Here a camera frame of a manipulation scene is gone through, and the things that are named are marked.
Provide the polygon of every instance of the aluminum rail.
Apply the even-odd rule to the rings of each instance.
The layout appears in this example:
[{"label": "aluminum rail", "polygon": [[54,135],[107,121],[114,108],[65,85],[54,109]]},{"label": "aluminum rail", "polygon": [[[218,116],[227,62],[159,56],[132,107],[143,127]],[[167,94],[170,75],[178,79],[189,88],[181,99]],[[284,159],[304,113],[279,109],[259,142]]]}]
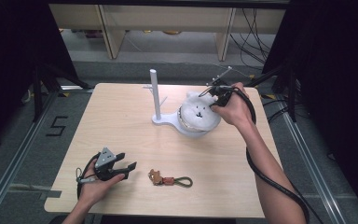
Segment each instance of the aluminum rail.
[{"label": "aluminum rail", "polygon": [[[280,95],[277,95],[278,100],[283,100]],[[279,104],[280,109],[286,107],[286,103],[282,101]],[[298,126],[295,122],[292,122],[292,119],[287,113],[283,114],[284,120],[292,134],[293,138],[295,139],[298,151],[306,164],[308,171],[310,172],[310,177],[315,185],[315,188],[318,190],[319,195],[321,196],[321,200],[324,203],[324,207],[331,218],[332,223],[337,224],[344,224],[347,223],[345,221],[344,216],[338,206],[336,199],[333,196],[330,188],[327,186],[327,183],[324,180],[324,177],[316,164],[315,159],[313,158],[312,154],[310,153],[310,149],[305,142],[301,131],[298,129]]]},{"label": "aluminum rail", "polygon": [[4,175],[0,179],[0,204],[4,200],[10,184],[16,176],[17,172],[20,170],[22,162],[24,161],[28,151],[31,148],[31,145],[37,135],[41,124],[43,123],[46,114],[48,113],[49,108],[51,107],[54,100],[58,97],[57,92],[51,92],[48,95],[46,102],[44,103],[45,109],[40,115],[39,119],[31,125],[28,133],[25,135],[24,139],[21,142],[19,149],[17,150],[14,158],[11,160],[10,165],[7,167]]}]

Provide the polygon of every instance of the white stand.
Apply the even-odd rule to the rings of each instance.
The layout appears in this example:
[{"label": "white stand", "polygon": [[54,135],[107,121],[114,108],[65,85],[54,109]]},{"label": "white stand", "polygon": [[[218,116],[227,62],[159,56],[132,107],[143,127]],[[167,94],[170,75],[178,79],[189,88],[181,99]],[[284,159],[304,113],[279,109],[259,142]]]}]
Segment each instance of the white stand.
[{"label": "white stand", "polygon": [[182,133],[188,137],[201,137],[205,135],[207,132],[199,131],[199,132],[190,132],[183,127],[183,124],[180,123],[178,118],[178,111],[172,114],[161,114],[160,113],[160,105],[159,105],[159,97],[158,97],[158,81],[157,81],[157,72],[154,69],[150,69],[150,78],[152,81],[152,90],[153,90],[153,98],[155,103],[156,114],[153,115],[152,121],[156,125],[171,125],[176,128],[179,133]]}]

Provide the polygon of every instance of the white round base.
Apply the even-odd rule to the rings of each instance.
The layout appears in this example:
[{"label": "white round base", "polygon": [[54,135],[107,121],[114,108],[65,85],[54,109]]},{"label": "white round base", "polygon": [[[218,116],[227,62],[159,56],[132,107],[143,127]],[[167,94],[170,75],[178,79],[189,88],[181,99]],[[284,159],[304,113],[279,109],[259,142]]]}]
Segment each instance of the white round base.
[{"label": "white round base", "polygon": [[177,111],[173,114],[168,114],[168,115],[161,114],[161,119],[157,119],[156,115],[153,115],[152,121],[156,125],[171,125],[171,126],[175,127],[176,130],[179,131],[179,133],[182,133],[188,137],[197,138],[197,137],[201,137],[201,136],[205,135],[206,133],[208,133],[205,131],[195,133],[195,132],[190,132],[190,131],[186,130],[182,126],[182,124],[179,123]]}]

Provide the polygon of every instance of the tabletop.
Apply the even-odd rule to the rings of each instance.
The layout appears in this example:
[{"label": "tabletop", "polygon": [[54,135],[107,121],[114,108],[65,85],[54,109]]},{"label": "tabletop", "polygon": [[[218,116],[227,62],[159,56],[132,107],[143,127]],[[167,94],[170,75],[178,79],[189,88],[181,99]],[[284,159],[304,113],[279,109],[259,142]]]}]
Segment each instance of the tabletop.
[{"label": "tabletop", "polygon": [[[235,127],[223,120],[199,138],[177,132],[170,125],[155,125],[153,95],[141,84],[101,83],[95,87],[48,198],[48,212],[71,212],[76,198],[76,168],[108,147],[126,153],[114,169],[137,161],[127,180],[116,184],[90,212],[107,215],[169,217],[264,217],[255,175],[246,161],[246,145]],[[174,113],[188,91],[202,86],[158,85],[162,114]],[[280,162],[257,89],[246,88],[255,107],[257,128]],[[163,177],[189,176],[194,185],[154,186],[151,170]]]}]

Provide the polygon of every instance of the cord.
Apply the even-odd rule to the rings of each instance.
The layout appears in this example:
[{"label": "cord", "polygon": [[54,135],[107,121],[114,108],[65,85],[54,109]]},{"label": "cord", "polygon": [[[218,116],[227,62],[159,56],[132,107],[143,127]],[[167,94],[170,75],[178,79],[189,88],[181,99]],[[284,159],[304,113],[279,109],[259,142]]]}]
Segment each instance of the cord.
[{"label": "cord", "polygon": [[240,43],[237,42],[237,40],[234,38],[234,36],[232,34],[230,34],[231,39],[234,41],[234,43],[237,45],[237,47],[241,50],[241,52],[245,52],[247,53],[249,56],[251,56],[252,58],[256,59],[258,62],[260,63],[264,63],[263,59],[260,59],[259,57],[257,57],[255,54],[253,54],[251,51],[249,51],[248,49],[245,49],[243,46],[246,44],[246,42],[244,42],[242,45],[240,45]]},{"label": "cord", "polygon": [[[251,112],[251,116],[252,116],[252,122],[254,124],[256,124],[255,108],[253,107],[253,105],[252,105],[251,101],[249,100],[249,98],[239,88],[234,88],[233,91],[236,92],[240,96],[240,98],[248,105],[248,108],[249,108],[249,110]],[[257,176],[259,176],[262,180],[264,180],[267,184],[271,185],[273,188],[279,190],[283,194],[285,194],[288,197],[290,197],[292,200],[294,200],[301,207],[301,209],[303,210],[305,219],[306,219],[307,223],[309,223],[310,222],[310,213],[309,213],[307,205],[304,203],[303,199],[298,197],[297,195],[295,195],[292,191],[290,191],[289,189],[285,188],[284,186],[282,186],[282,185],[276,183],[275,181],[271,180],[270,178],[265,176],[260,170],[258,170],[258,168],[255,166],[255,164],[252,161],[252,157],[249,154],[248,148],[246,148],[246,158],[247,158],[247,161],[249,163],[249,166],[251,167],[251,169],[255,172],[255,174]]]},{"label": "cord", "polygon": [[246,22],[248,23],[249,30],[250,30],[248,36],[246,37],[245,42],[247,43],[247,39],[248,39],[249,35],[252,34],[253,37],[255,38],[255,41],[257,42],[258,48],[257,48],[257,47],[254,47],[254,46],[252,46],[252,45],[250,45],[249,43],[247,43],[247,44],[248,44],[249,46],[253,47],[254,49],[259,49],[260,52],[261,52],[261,54],[263,55],[264,60],[266,60],[266,59],[267,59],[266,51],[264,51],[262,45],[263,45],[264,47],[266,47],[267,49],[270,49],[270,48],[269,48],[269,47],[260,39],[260,37],[258,36],[257,21],[256,21],[257,9],[254,8],[254,9],[253,9],[253,12],[254,12],[254,20],[253,20],[252,25],[251,25],[251,23],[249,22],[249,20],[248,20],[248,18],[247,18],[247,16],[246,16],[245,10],[242,9],[243,17],[246,19]]},{"label": "cord", "polygon": [[[264,105],[270,105],[270,104],[272,104],[272,103],[277,103],[277,102],[287,102],[287,100],[275,100],[275,101],[270,101],[270,102],[264,103],[263,106],[264,106]],[[301,102],[295,102],[295,105],[301,105],[301,104],[303,104],[303,103],[301,103]],[[273,115],[267,117],[268,123],[271,123],[271,122],[272,122],[273,120],[275,120],[277,117],[279,117],[279,116],[282,115],[283,113],[287,112],[288,109],[289,109],[289,107],[286,106],[286,107],[284,107],[284,108],[278,110],[277,112],[275,112]],[[301,118],[304,118],[304,119],[310,119],[309,116],[305,116],[305,115],[299,114],[299,113],[297,113],[297,112],[296,112],[296,115],[298,115],[298,116],[300,116]]]},{"label": "cord", "polygon": [[[272,103],[277,103],[277,102],[287,102],[287,100],[274,100],[274,101],[270,101],[267,103],[264,103],[263,105],[270,105]],[[281,114],[287,112],[288,110],[288,106],[284,107],[283,109],[279,110],[278,112],[276,112],[275,114],[273,114],[272,116],[270,116],[268,118],[268,123],[271,123],[274,119],[276,119],[278,116],[280,116]],[[321,218],[318,216],[318,214],[316,213],[316,211],[312,208],[312,206],[310,206],[310,204],[308,203],[308,201],[304,198],[304,196],[301,194],[301,192],[298,190],[298,188],[293,184],[292,181],[290,181],[292,187],[295,189],[295,191],[297,192],[298,196],[301,198],[301,200],[307,205],[307,207],[310,209],[310,211],[312,212],[313,215],[316,216],[316,218],[319,220],[320,223],[323,223],[323,221],[321,220]]]},{"label": "cord", "polygon": [[[89,169],[89,166],[90,164],[92,163],[93,160],[95,159],[98,159],[98,157],[100,157],[100,154],[101,152],[98,152],[95,156],[93,156],[89,162],[87,163],[86,167],[84,168],[83,172],[81,172],[81,169],[80,168],[77,168],[76,169],[76,180],[79,180],[79,179],[84,179],[85,177],[85,174],[86,172],[88,171]],[[83,187],[83,184],[81,184],[80,182],[77,181],[77,198],[79,199],[80,197],[80,192],[81,192],[81,188]]]}]

